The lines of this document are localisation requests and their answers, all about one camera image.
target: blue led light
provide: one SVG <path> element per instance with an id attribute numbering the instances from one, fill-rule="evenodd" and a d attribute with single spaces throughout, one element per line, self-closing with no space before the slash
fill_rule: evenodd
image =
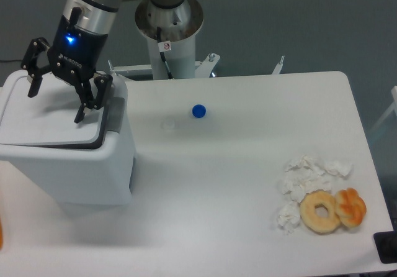
<path id="1" fill-rule="evenodd" d="M 66 39 L 68 39 L 70 45 L 72 45 L 74 43 L 74 38 L 73 37 L 66 36 Z"/>

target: gray wall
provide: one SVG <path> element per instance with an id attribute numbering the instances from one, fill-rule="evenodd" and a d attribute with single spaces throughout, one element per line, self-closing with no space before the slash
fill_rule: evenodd
<path id="1" fill-rule="evenodd" d="M 198 0 L 205 22 L 197 59 L 221 55 L 220 76 L 272 72 L 285 55 L 284 73 L 344 72 L 367 131 L 392 103 L 397 84 L 397 0 Z M 65 0 L 0 0 L 0 59 L 22 58 L 34 37 L 49 42 Z M 137 2 L 123 3 L 97 69 L 148 64 L 134 25 Z M 0 64 L 0 83 L 18 64 Z M 383 185 L 397 175 L 397 124 L 372 147 Z M 388 188 L 390 195 L 397 189 Z"/>

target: cable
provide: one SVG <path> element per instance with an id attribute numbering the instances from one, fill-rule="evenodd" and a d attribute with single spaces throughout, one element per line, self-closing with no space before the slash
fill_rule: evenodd
<path id="1" fill-rule="evenodd" d="M 161 28 L 160 27 L 157 27 L 157 43 L 161 43 Z M 168 66 L 168 63 L 167 63 L 166 56 L 165 56 L 164 52 L 160 52 L 160 57 L 161 57 L 161 60 L 164 63 L 164 66 L 166 67 L 168 79 L 174 79 L 172 77 L 171 70 L 169 69 L 169 66 Z"/>
<path id="2" fill-rule="evenodd" d="M 22 60 L 0 60 L 0 63 L 16 63 L 22 62 Z"/>

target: bin lid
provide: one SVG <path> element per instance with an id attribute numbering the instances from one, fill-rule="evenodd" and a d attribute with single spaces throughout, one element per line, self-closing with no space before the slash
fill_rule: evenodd
<path id="1" fill-rule="evenodd" d="M 74 87 L 48 73 L 37 96 L 29 98 L 29 88 L 26 71 L 16 71 L 6 80 L 0 93 L 1 144 L 78 149 L 102 145 L 104 108 L 93 109 L 76 124 L 81 103 Z"/>

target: orange object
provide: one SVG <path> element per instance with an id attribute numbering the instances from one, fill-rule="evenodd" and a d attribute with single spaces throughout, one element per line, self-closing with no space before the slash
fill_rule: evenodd
<path id="1" fill-rule="evenodd" d="M 335 194 L 335 212 L 348 228 L 359 226 L 367 213 L 367 207 L 353 188 L 340 190 Z"/>

